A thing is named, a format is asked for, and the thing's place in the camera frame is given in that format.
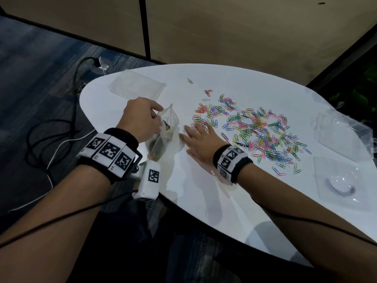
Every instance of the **white device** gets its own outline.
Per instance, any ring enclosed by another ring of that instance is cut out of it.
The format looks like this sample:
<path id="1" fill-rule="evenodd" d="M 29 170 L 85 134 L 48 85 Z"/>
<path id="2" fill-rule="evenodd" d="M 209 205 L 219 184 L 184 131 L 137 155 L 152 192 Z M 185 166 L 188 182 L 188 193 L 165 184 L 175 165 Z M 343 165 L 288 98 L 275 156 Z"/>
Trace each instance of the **white device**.
<path id="1" fill-rule="evenodd" d="M 139 164 L 139 170 L 136 173 L 130 174 L 131 178 L 141 180 L 139 191 L 132 194 L 135 200 L 150 201 L 158 197 L 160 170 L 159 163 L 147 160 Z"/>

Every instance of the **table top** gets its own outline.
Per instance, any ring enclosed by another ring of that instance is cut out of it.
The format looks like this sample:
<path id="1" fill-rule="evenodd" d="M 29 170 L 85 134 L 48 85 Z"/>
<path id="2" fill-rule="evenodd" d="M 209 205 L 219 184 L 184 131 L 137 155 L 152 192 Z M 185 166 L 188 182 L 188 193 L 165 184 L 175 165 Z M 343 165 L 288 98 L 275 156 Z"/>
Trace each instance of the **table top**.
<path id="1" fill-rule="evenodd" d="M 167 83 L 158 98 L 164 108 L 173 103 L 179 118 L 179 131 L 190 125 L 199 103 L 218 105 L 220 95 L 232 98 L 241 110 L 263 107 L 277 115 L 283 114 L 290 125 L 290 132 L 299 137 L 312 152 L 300 154 L 301 173 L 284 171 L 280 180 L 301 191 L 327 209 L 338 214 L 365 234 L 377 240 L 377 169 L 373 161 L 358 163 L 368 191 L 368 210 L 347 209 L 320 199 L 314 178 L 313 157 L 325 157 L 352 165 L 355 163 L 334 153 L 314 139 L 315 122 L 319 113 L 331 107 L 321 96 L 307 87 L 265 73 L 238 67 L 211 64 L 170 64 L 134 69 L 156 81 Z M 102 76 L 91 81 L 82 91 L 80 106 L 98 132 L 115 127 L 122 116 L 127 100 L 108 89 L 108 85 L 120 73 Z M 211 101 L 204 90 L 211 92 Z M 234 131 L 221 127 L 227 117 L 217 117 L 216 133 L 225 133 L 230 139 Z M 146 159 L 144 144 L 138 149 Z M 207 173 L 189 157 L 175 135 L 169 150 L 171 157 L 160 160 L 162 175 L 160 192 L 169 200 L 216 230 L 261 251 L 291 260 L 299 256 L 294 246 L 272 223 L 264 211 L 255 204 L 245 190 L 238 185 L 225 185 Z M 262 160 L 260 168 L 276 176 L 273 162 Z"/>

